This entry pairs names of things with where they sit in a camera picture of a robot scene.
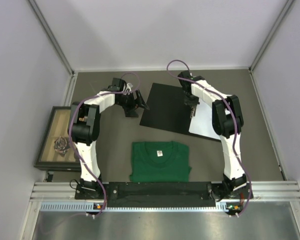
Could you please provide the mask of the white folder black inside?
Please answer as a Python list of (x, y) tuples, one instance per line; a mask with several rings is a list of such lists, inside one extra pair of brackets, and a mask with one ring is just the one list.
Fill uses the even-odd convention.
[(191, 107), (184, 104), (181, 87), (153, 83), (147, 99), (149, 110), (142, 114), (140, 125), (168, 132), (215, 140), (189, 133)]

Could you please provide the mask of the white printed paper stack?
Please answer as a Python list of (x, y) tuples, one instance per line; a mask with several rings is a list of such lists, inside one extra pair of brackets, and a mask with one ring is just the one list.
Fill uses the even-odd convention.
[(195, 114), (191, 118), (189, 133), (220, 141), (212, 125), (212, 108), (199, 99)]

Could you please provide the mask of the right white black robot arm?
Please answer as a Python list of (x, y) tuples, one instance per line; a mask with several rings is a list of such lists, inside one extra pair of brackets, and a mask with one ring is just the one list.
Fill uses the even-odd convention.
[(242, 167), (240, 137), (244, 119), (239, 98), (221, 93), (202, 76), (192, 76), (189, 70), (178, 74), (177, 79), (185, 94), (186, 103), (195, 106), (203, 101), (211, 108), (212, 128), (220, 137), (224, 170), (221, 187), (211, 187), (213, 198), (235, 198), (247, 185), (247, 175)]

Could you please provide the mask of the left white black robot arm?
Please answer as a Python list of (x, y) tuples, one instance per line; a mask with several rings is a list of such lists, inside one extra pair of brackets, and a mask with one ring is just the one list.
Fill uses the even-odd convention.
[(127, 118), (137, 118), (136, 109), (148, 110), (139, 87), (122, 78), (114, 78), (111, 85), (96, 95), (81, 102), (73, 102), (68, 124), (69, 145), (79, 158), (81, 177), (78, 190), (86, 190), (92, 198), (99, 198), (104, 191), (101, 170), (98, 166), (96, 143), (101, 129), (101, 114), (106, 109), (118, 105)]

